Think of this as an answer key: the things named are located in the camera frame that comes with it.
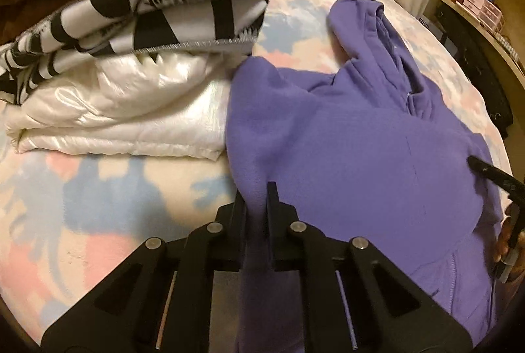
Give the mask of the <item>person's right hand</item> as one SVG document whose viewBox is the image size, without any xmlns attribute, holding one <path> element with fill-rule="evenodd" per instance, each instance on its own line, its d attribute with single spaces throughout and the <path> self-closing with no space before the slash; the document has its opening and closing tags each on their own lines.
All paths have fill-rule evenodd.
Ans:
<svg viewBox="0 0 525 353">
<path fill-rule="evenodd" d="M 509 251 L 509 240 L 513 231 L 514 224 L 511 221 L 511 216 L 520 211 L 518 205 L 511 203 L 507 209 L 505 209 L 506 218 L 502 223 L 500 234 L 496 241 L 495 252 L 494 252 L 494 262 L 498 262 L 502 257 Z M 520 249 L 520 254 L 514 265 L 514 272 L 523 272 L 524 271 L 524 231 L 522 231 L 518 237 L 518 245 Z"/>
</svg>

